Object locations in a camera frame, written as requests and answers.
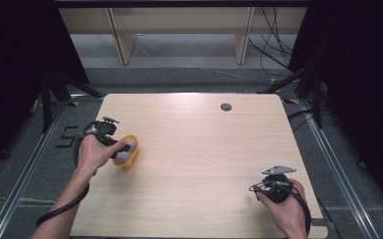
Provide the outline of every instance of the wrist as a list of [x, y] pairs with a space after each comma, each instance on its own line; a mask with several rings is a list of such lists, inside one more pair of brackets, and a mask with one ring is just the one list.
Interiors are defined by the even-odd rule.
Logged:
[[78, 167], [73, 173], [73, 179], [78, 182], [88, 183], [94, 174], [93, 170]]
[[306, 239], [306, 233], [304, 231], [287, 231], [285, 232], [287, 239]]

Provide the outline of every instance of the person's right hand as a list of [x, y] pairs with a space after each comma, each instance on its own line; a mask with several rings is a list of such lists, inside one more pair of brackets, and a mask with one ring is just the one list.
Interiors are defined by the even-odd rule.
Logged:
[[[288, 181], [293, 184], [293, 187], [299, 191], [300, 196], [306, 202], [302, 185], [292, 178], [289, 178]], [[305, 215], [302, 207], [292, 195], [289, 195], [287, 200], [281, 203], [270, 201], [266, 195], [260, 192], [257, 193], [257, 197], [269, 209], [276, 226], [285, 233], [288, 239], [307, 238], [305, 232]]]
[[110, 156], [126, 145], [125, 140], [120, 140], [114, 145], [105, 146], [90, 134], [80, 144], [78, 170], [85, 170], [93, 175], [96, 170], [107, 163]]

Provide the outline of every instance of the black cable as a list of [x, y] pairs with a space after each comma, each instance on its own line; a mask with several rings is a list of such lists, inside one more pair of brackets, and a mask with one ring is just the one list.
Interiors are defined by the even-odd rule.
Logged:
[[311, 120], [311, 119], [312, 119], [312, 117], [310, 117], [310, 118], [304, 120], [300, 125], [298, 125], [296, 128], [294, 128], [294, 129], [292, 130], [292, 132], [295, 132], [295, 131], [296, 131], [297, 129], [299, 129], [304, 123], [306, 123], [307, 121], [309, 121], [309, 120]]
[[309, 230], [311, 228], [311, 213], [309, 211], [308, 205], [306, 205], [305, 200], [303, 200], [303, 198], [301, 197], [301, 195], [300, 195], [300, 193], [296, 187], [293, 186], [292, 188], [294, 188], [297, 193], [293, 192], [292, 190], [287, 189], [286, 187], [280, 186], [278, 184], [277, 184], [277, 186], [280, 187], [281, 189], [289, 192], [296, 199], [296, 201], [299, 203], [299, 205], [302, 207], [303, 214], [305, 216], [305, 232], [306, 232], [306, 236], [308, 236]]
[[276, 51], [278, 51], [278, 52], [281, 52], [281, 51], [282, 51], [281, 49], [278, 49], [277, 47], [272, 46], [272, 45], [269, 43], [269, 41], [266, 40], [265, 36], [263, 36], [263, 34], [261, 34], [261, 35], [262, 35], [262, 39], [265, 41], [265, 44], [267, 44], [269, 47], [271, 47], [272, 49], [274, 49], [274, 50], [276, 50]]
[[[328, 220], [329, 220], [331, 223], [334, 224], [334, 221], [333, 221], [333, 219], [331, 219], [331, 216], [330, 216], [330, 214], [328, 213], [327, 209], [325, 208], [324, 204], [321, 202], [321, 200], [317, 197], [316, 194], [314, 194], [314, 195], [315, 195], [315, 199], [317, 199], [317, 201], [318, 201], [318, 204], [320, 204], [321, 208], [324, 210], [324, 213], [327, 215]], [[337, 236], [338, 236], [340, 239], [343, 239], [343, 237], [342, 237], [342, 235], [340, 234], [340, 231], [337, 229], [336, 225], [334, 225], [334, 230], [336, 231]]]
[[269, 75], [272, 75], [272, 76], [277, 76], [277, 77], [288, 77], [288, 75], [281, 75], [281, 74], [270, 73], [270, 72], [268, 72], [268, 70], [265, 69], [265, 66], [263, 65], [263, 55], [264, 55], [264, 53], [266, 52], [265, 49], [266, 49], [266, 45], [265, 45], [265, 46], [263, 47], [263, 49], [260, 51], [260, 52], [262, 53], [262, 56], [260, 57], [260, 65], [261, 65], [263, 71], [264, 71], [265, 73], [269, 74]]
[[282, 67], [286, 68], [287, 65], [283, 64], [281, 61], [279, 61], [278, 59], [276, 59], [275, 57], [273, 57], [272, 55], [270, 55], [269, 53], [263, 51], [262, 49], [260, 49], [258, 46], [256, 46], [256, 44], [253, 43], [253, 41], [251, 41], [251, 39], [249, 38], [248, 41], [257, 49], [259, 50], [259, 52], [263, 53], [264, 55], [268, 56], [270, 59], [272, 59], [273, 61], [275, 61], [276, 63], [278, 63], [279, 65], [281, 65]]
[[268, 23], [268, 25], [269, 25], [269, 28], [270, 28], [270, 30], [271, 30], [271, 32], [270, 32], [270, 34], [269, 34], [269, 38], [268, 38], [268, 40], [266, 40], [264, 37], [263, 37], [263, 35], [262, 35], [262, 37], [263, 37], [263, 40], [265, 40], [265, 42], [266, 42], [266, 44], [269, 42], [269, 40], [270, 40], [270, 37], [271, 37], [271, 35], [273, 35], [275, 38], [276, 38], [276, 40], [278, 41], [278, 44], [279, 44], [279, 46], [280, 46], [280, 51], [281, 51], [281, 53], [282, 53], [282, 56], [283, 56], [283, 58], [284, 58], [284, 61], [286, 62], [286, 64], [287, 64], [287, 61], [289, 60], [289, 58], [287, 57], [287, 55], [285, 54], [285, 49], [282, 47], [282, 44], [281, 44], [281, 39], [279, 38], [279, 30], [278, 30], [278, 21], [277, 21], [277, 15], [278, 15], [278, 8], [274, 8], [274, 22], [273, 22], [273, 24], [271, 24], [271, 22], [269, 21], [269, 18], [267, 17], [267, 15], [266, 15], [266, 12], [265, 12], [265, 9], [262, 7], [262, 11], [263, 11], [263, 15], [265, 16], [265, 19], [266, 19], [266, 21], [267, 21], [267, 23]]
[[41, 218], [37, 219], [36, 221], [36, 226], [39, 227], [42, 223], [44, 223], [45, 221], [53, 218], [53, 217], [56, 217], [58, 216], [59, 214], [65, 212], [65, 211], [68, 211], [70, 210], [71, 208], [73, 208], [74, 206], [76, 206], [77, 204], [79, 204], [86, 196], [87, 194], [89, 193], [89, 189], [90, 189], [90, 185], [87, 184], [87, 187], [85, 188], [85, 190], [82, 192], [82, 194], [80, 194], [76, 199], [74, 199], [72, 202], [68, 203], [67, 205], [63, 206], [63, 207], [60, 207], [54, 211], [51, 211], [47, 214], [45, 214], [44, 216], [42, 216]]
[[[86, 131], [94, 124], [96, 124], [97, 121], [93, 121], [91, 123], [89, 123], [85, 128], [84, 128], [84, 131], [83, 131], [83, 135], [86, 135]], [[80, 144], [82, 143], [83, 141], [83, 137], [82, 136], [77, 136], [76, 137], [76, 141], [75, 141], [75, 145], [74, 145], [74, 165], [77, 167], [77, 164], [78, 164], [78, 160], [79, 160], [79, 148], [80, 148]], [[45, 214], [44, 216], [40, 217], [37, 221], [36, 221], [36, 226], [39, 227], [42, 223], [44, 223], [45, 221], [53, 218], [53, 217], [56, 217], [58, 216], [59, 214], [65, 212], [65, 211], [68, 211], [70, 210], [71, 208], [73, 208], [75, 205], [79, 204], [86, 196], [87, 194], [89, 193], [89, 189], [90, 189], [90, 185], [88, 184], [87, 187], [85, 188], [85, 190], [76, 198], [74, 199], [72, 202], [68, 203], [67, 205], [63, 206], [63, 207], [60, 207], [54, 211], [51, 211], [47, 214]]]
[[300, 111], [300, 112], [297, 112], [297, 113], [293, 113], [293, 114], [290, 114], [289, 116], [287, 116], [287, 120], [291, 121], [293, 118], [301, 115], [301, 114], [305, 114], [305, 113], [311, 113], [312, 112], [312, 109], [308, 109], [308, 110], [305, 110], [305, 111]]

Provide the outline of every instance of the wooden table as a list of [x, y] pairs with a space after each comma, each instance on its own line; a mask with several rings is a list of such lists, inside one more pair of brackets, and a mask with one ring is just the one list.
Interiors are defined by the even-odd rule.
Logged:
[[322, 218], [276, 95], [108, 95], [103, 116], [120, 121], [114, 138], [135, 134], [140, 153], [132, 169], [109, 162], [98, 170], [73, 236], [283, 238], [248, 189], [276, 164], [297, 169], [288, 177], [304, 185], [312, 218]]

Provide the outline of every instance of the cable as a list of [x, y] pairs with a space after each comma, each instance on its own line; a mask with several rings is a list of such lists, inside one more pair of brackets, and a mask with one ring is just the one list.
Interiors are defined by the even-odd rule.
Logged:
[[280, 62], [278, 59], [274, 58], [272, 55], [268, 54], [267, 52], [263, 51], [262, 49], [260, 49], [258, 46], [256, 46], [256, 44], [253, 43], [253, 41], [251, 41], [251, 39], [249, 38], [248, 41], [257, 49], [259, 50], [259, 52], [263, 53], [264, 55], [268, 56], [270, 59], [272, 59], [273, 61], [275, 61], [276, 63], [278, 63], [279, 65], [281, 65], [282, 67], [286, 68], [287, 65], [283, 64], [282, 62]]
[[301, 115], [301, 114], [305, 114], [305, 113], [311, 113], [312, 112], [312, 109], [308, 109], [308, 110], [305, 110], [305, 111], [300, 111], [300, 112], [297, 112], [297, 113], [293, 113], [293, 114], [290, 114], [289, 116], [287, 116], [287, 120], [289, 120], [289, 122], [292, 121], [293, 118]]
[[[331, 219], [331, 216], [330, 216], [330, 214], [328, 213], [327, 209], [325, 208], [324, 204], [321, 202], [321, 200], [317, 197], [316, 194], [314, 194], [314, 195], [315, 195], [315, 199], [317, 199], [317, 201], [318, 201], [318, 204], [320, 204], [321, 208], [324, 210], [324, 213], [327, 215], [328, 220], [329, 220], [331, 223], [334, 224], [334, 221], [333, 221], [333, 219]], [[335, 224], [334, 224], [334, 230], [336, 231], [337, 236], [338, 236], [340, 239], [343, 239], [342, 235], [340, 234], [340, 231], [337, 229], [337, 227], [336, 227]]]
[[278, 8], [277, 8], [277, 7], [274, 7], [273, 10], [274, 10], [274, 22], [273, 22], [273, 24], [271, 24], [271, 22], [269, 21], [269, 18], [268, 18], [267, 15], [266, 15], [265, 9], [262, 7], [263, 14], [264, 14], [265, 19], [266, 19], [266, 21], [267, 21], [267, 23], [268, 23], [268, 25], [269, 25], [270, 30], [271, 30], [271, 32], [270, 32], [270, 34], [269, 34], [269, 38], [268, 38], [268, 40], [266, 40], [266, 39], [263, 37], [263, 35], [262, 35], [262, 38], [263, 38], [263, 40], [265, 40], [265, 42], [266, 42], [266, 44], [265, 44], [265, 47], [266, 47], [266, 45], [269, 44], [269, 40], [270, 40], [271, 35], [273, 35], [273, 36], [276, 38], [276, 40], [278, 41], [278, 44], [279, 44], [279, 46], [280, 46], [280, 48], [281, 48], [280, 51], [281, 51], [281, 53], [282, 53], [282, 56], [283, 56], [283, 58], [284, 58], [284, 61], [286, 62], [286, 64], [288, 64], [289, 58], [288, 58], [288, 56], [285, 54], [285, 49], [282, 47], [281, 39], [279, 38], [278, 21], [277, 21]]
[[307, 121], [309, 121], [309, 120], [311, 120], [311, 119], [312, 119], [312, 117], [310, 117], [310, 118], [304, 120], [300, 125], [298, 125], [296, 128], [294, 128], [294, 129], [292, 130], [292, 132], [295, 132], [295, 131], [296, 131], [297, 129], [299, 129], [304, 123], [306, 123]]
[[87, 184], [87, 187], [85, 188], [85, 190], [82, 192], [82, 194], [80, 194], [76, 199], [74, 199], [72, 202], [68, 203], [67, 205], [63, 206], [63, 207], [60, 207], [54, 211], [51, 211], [47, 214], [45, 214], [44, 216], [42, 216], [41, 218], [37, 219], [36, 221], [36, 226], [39, 227], [42, 223], [44, 223], [45, 221], [53, 218], [53, 217], [56, 217], [58, 216], [59, 214], [65, 212], [65, 211], [68, 211], [70, 210], [71, 208], [73, 208], [75, 205], [79, 204], [86, 196], [87, 194], [89, 193], [89, 189], [90, 189], [90, 185]]
[[[178, 67], [178, 66], [172, 66], [172, 65], [168, 65], [168, 66], [161, 66], [157, 63], [154, 62], [154, 59], [152, 56], [150, 56], [147, 52], [144, 51], [144, 49], [142, 49], [138, 42], [135, 43], [135, 46], [138, 47], [138, 49], [140, 49], [148, 58], [151, 59], [151, 62], [159, 67], [159, 68], [178, 68], [178, 69], [185, 69], [183, 67]], [[270, 85], [270, 83], [266, 83], [266, 82], [263, 82], [262, 80], [259, 80], [257, 78], [250, 78], [250, 77], [241, 77], [241, 76], [237, 76], [237, 75], [233, 75], [233, 74], [230, 74], [230, 73], [226, 73], [226, 72], [220, 72], [220, 71], [214, 71], [214, 70], [210, 70], [210, 69], [206, 69], [206, 68], [195, 68], [195, 69], [199, 69], [199, 70], [202, 70], [202, 71], [206, 71], [206, 72], [210, 72], [210, 73], [217, 73], [217, 74], [223, 74], [223, 75], [227, 75], [227, 76], [230, 76], [230, 77], [234, 77], [234, 78], [239, 78], [239, 79], [245, 79], [245, 80], [253, 80], [253, 81], [256, 81], [256, 82], [259, 82], [259, 83], [262, 83], [262, 84], [265, 84], [265, 85]]]
[[300, 195], [300, 193], [296, 187], [294, 187], [294, 186], [292, 187], [293, 189], [296, 190], [296, 193], [295, 193], [292, 190], [287, 189], [286, 187], [280, 186], [278, 184], [277, 184], [277, 186], [280, 187], [281, 189], [289, 192], [290, 194], [292, 194], [292, 196], [296, 199], [296, 201], [302, 207], [303, 214], [305, 216], [305, 232], [306, 232], [306, 236], [308, 236], [309, 230], [311, 228], [311, 213], [309, 212], [309, 208], [308, 208], [308, 205], [306, 205], [305, 200], [303, 200], [303, 198], [301, 197], [301, 195]]
[[265, 43], [266, 43], [269, 47], [271, 47], [272, 49], [274, 49], [274, 50], [276, 50], [276, 51], [279, 51], [279, 52], [282, 51], [281, 49], [278, 49], [277, 47], [272, 46], [272, 45], [269, 43], [269, 41], [266, 40], [265, 36], [263, 36], [263, 34], [261, 34], [261, 35], [262, 35], [262, 39], [265, 41]]

